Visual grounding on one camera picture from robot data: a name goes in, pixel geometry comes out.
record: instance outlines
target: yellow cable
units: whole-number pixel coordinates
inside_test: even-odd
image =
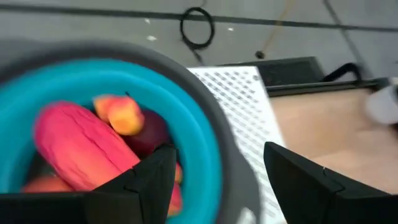
[[[268,37],[268,39],[265,41],[264,47],[262,48],[262,53],[264,53],[264,58],[267,57],[266,50],[271,45],[272,41],[274,41],[275,36],[277,35],[277,33],[280,32],[280,30],[282,30],[283,20],[285,19],[287,13],[293,8],[294,2],[295,2],[295,0],[286,0],[285,9],[282,12],[282,14],[279,16],[279,19],[275,23],[274,29],[272,30],[272,32],[271,32],[270,36]]]

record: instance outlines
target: white object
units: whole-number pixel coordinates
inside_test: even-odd
[[[397,86],[388,86],[370,95],[366,101],[365,110],[378,123],[398,123]]]
[[[264,143],[284,146],[282,135],[256,67],[189,68],[218,100],[231,126],[241,154],[256,173],[260,185],[261,223],[285,223],[264,165]],[[253,223],[250,210],[241,211],[238,224]]]

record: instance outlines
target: perforated metal plate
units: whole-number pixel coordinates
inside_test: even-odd
[[[256,67],[190,68],[214,94],[233,130],[236,144],[256,173],[261,188],[261,223],[283,223],[263,160],[264,143],[284,146],[276,118]],[[255,223],[249,209],[242,210],[238,223]]]

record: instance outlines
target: wooden board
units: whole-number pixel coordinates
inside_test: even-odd
[[[367,90],[271,98],[287,147],[343,175],[398,194],[398,135],[364,113]]]

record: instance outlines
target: gray floor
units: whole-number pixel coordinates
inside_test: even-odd
[[[285,20],[297,22],[294,26],[301,27],[283,27],[269,47],[267,59],[314,56],[325,73],[346,62],[358,62],[367,68],[366,75],[398,76],[398,1],[330,0],[334,15],[323,1],[296,0]],[[174,13],[201,3],[201,0],[0,0],[0,4]],[[214,16],[273,20],[284,6],[282,0],[208,0],[204,8]],[[336,23],[347,27],[327,26]],[[326,27],[313,27],[317,24]],[[210,32],[205,22],[188,21],[186,27],[188,36],[197,41],[205,40]],[[217,22],[212,45],[200,52],[205,65],[257,60],[254,53],[264,45],[273,27]],[[367,27],[395,29],[369,31]],[[188,67],[200,65],[181,41],[179,21],[171,19],[38,14],[0,7],[0,30],[3,52],[4,49],[10,52],[2,56],[2,63],[30,47],[21,44],[21,39],[41,42],[108,39],[149,47]]]

